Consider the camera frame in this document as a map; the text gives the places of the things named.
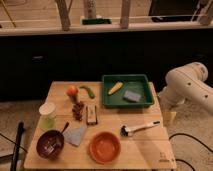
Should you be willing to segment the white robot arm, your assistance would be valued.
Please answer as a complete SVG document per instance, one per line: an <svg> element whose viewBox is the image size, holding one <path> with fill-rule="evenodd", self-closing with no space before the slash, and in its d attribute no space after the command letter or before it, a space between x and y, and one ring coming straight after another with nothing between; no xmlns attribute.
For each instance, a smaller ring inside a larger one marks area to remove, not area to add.
<svg viewBox="0 0 213 171"><path fill-rule="evenodd" d="M213 87L205 83L207 67L200 62L192 62L171 69L165 76L166 86L158 93L163 116L163 125L170 126L176 117L174 107L190 100L213 114Z"/></svg>

